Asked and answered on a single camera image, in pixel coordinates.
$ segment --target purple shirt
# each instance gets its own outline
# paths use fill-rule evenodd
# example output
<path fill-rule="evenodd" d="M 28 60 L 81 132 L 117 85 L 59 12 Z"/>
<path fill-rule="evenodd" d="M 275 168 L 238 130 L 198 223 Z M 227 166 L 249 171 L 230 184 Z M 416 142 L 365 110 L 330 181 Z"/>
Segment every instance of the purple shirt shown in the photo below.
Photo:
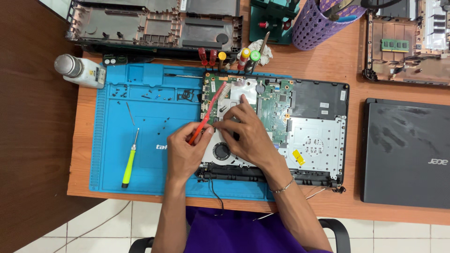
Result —
<path fill-rule="evenodd" d="M 306 253 L 307 251 L 284 228 L 279 215 L 264 219 L 259 212 L 243 212 L 220 209 L 186 207 L 186 220 L 191 230 L 185 253 Z M 327 250 L 311 250 L 309 253 L 330 253 Z"/>

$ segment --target silver bracelet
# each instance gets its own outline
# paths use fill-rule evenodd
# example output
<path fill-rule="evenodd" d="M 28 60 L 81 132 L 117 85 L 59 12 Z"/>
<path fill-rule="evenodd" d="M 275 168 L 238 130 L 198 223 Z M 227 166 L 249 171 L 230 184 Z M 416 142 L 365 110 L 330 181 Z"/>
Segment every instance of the silver bracelet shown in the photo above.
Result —
<path fill-rule="evenodd" d="M 286 186 L 286 187 L 284 187 L 283 189 L 281 189 L 281 190 L 271 190 L 270 188 L 269 188 L 269 191 L 271 192 L 271 193 L 280 193 L 280 192 L 282 192 L 282 191 L 285 191 L 293 182 L 295 181 L 295 177 L 294 176 L 292 176 L 292 181 Z"/>

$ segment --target white bottle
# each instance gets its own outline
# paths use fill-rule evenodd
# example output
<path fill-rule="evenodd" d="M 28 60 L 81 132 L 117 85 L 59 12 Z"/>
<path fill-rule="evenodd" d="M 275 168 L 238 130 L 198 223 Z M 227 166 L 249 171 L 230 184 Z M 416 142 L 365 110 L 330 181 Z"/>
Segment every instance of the white bottle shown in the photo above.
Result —
<path fill-rule="evenodd" d="M 91 60 L 63 54 L 56 58 L 54 66 L 64 80 L 97 89 L 105 85 L 106 68 Z"/>

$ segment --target white cloth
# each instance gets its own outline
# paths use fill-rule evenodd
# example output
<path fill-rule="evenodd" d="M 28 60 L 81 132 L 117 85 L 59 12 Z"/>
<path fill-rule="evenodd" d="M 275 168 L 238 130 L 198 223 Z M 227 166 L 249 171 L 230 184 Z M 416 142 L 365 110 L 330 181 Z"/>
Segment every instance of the white cloth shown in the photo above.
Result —
<path fill-rule="evenodd" d="M 253 51 L 253 50 L 259 51 L 259 49 L 261 49 L 262 42 L 263 42 L 263 40 L 254 41 L 247 48 L 250 49 L 250 51 Z M 241 53 L 242 53 L 242 50 L 238 53 L 238 61 L 241 58 Z M 270 47 L 268 47 L 266 44 L 264 47 L 264 50 L 262 51 L 261 60 L 259 63 L 261 63 L 261 65 L 264 66 L 267 63 L 269 63 L 269 58 L 273 58 L 273 57 L 274 56 L 272 55 L 272 51 L 270 50 Z"/>

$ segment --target acer laptop lid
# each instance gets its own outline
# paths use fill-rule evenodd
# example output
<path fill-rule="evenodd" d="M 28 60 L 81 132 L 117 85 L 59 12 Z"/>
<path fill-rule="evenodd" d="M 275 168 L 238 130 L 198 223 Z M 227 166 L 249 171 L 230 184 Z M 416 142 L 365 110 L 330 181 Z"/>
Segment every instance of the acer laptop lid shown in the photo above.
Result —
<path fill-rule="evenodd" d="M 368 98 L 361 201 L 450 208 L 450 106 Z"/>

